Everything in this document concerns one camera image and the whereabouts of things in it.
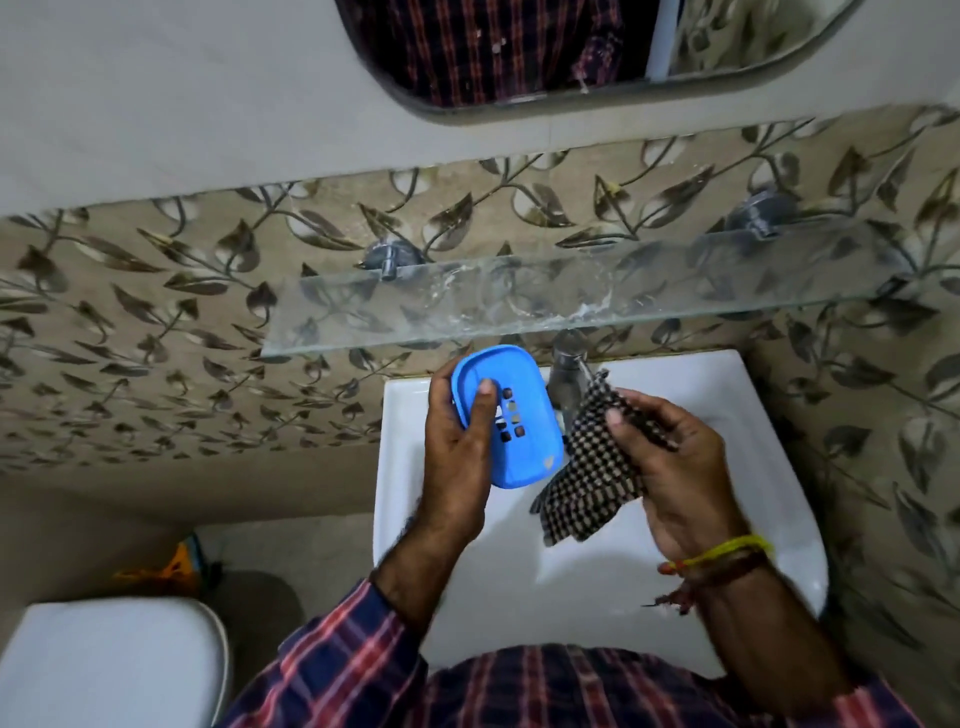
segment yellow thread bracelet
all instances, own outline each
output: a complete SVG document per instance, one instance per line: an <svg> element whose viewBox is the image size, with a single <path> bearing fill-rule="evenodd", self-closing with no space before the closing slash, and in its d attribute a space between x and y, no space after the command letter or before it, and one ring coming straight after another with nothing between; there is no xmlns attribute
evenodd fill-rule
<svg viewBox="0 0 960 728"><path fill-rule="evenodd" d="M704 551L699 556L694 556L692 559L683 559L678 562L668 561L667 565L674 570L687 569L689 567L695 567L697 564L702 564L705 561L712 561L721 556L726 556L728 553L733 553L748 546L757 546L766 551L768 556L773 556L774 548L770 545L770 542L762 536L757 536L756 533L752 533L749 536L737 536L735 539L730 539L720 546L714 546L710 550Z"/></svg>

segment patterned wall tile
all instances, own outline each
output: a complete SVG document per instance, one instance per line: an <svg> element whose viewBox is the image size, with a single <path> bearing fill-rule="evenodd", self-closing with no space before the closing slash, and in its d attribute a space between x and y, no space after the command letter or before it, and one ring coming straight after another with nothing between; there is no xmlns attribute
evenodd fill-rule
<svg viewBox="0 0 960 728"><path fill-rule="evenodd" d="M870 220L883 298L591 330L591 357L737 346L821 520L833 619L931 724L960 715L960 123L952 109L50 210L0 221L0 468L379 439L448 341L263 358L286 277L402 236L437 260L684 240L752 191ZM506 336L540 360L551 334Z"/></svg>

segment white sink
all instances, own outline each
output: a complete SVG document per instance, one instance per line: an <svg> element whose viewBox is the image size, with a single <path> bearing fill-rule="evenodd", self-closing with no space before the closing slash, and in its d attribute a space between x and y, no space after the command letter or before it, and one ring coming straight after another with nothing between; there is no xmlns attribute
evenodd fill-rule
<svg viewBox="0 0 960 728"><path fill-rule="evenodd" d="M800 483L739 354L697 352L604 365L615 386L666 397L707 421L727 443L733 488L776 562L815 614L827 596L827 557ZM547 370L542 370L544 377ZM373 510L373 560L396 542L420 497L429 379L387 382ZM706 677L724 673L693 615L646 608L673 590L639 501L578 544L543 545L528 513L546 481L493 488L486 524L464 552L423 642L431 668L514 644L573 643L649 652Z"/></svg>

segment tap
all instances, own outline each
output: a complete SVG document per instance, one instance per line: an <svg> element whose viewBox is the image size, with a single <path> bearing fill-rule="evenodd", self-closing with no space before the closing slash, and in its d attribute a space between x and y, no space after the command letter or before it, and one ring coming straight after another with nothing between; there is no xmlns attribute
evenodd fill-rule
<svg viewBox="0 0 960 728"><path fill-rule="evenodd" d="M573 427L580 402L587 392L592 373L587 365L589 342L575 328L557 334L553 340L553 364L546 383L546 394L558 414L564 434Z"/></svg>

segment toilet lid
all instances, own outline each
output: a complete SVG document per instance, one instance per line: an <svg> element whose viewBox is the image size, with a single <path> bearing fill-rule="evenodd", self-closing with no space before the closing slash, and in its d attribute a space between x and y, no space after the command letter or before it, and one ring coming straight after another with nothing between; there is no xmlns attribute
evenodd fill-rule
<svg viewBox="0 0 960 728"><path fill-rule="evenodd" d="M227 654L219 620L192 599L36 604L0 658L0 725L209 728Z"/></svg>

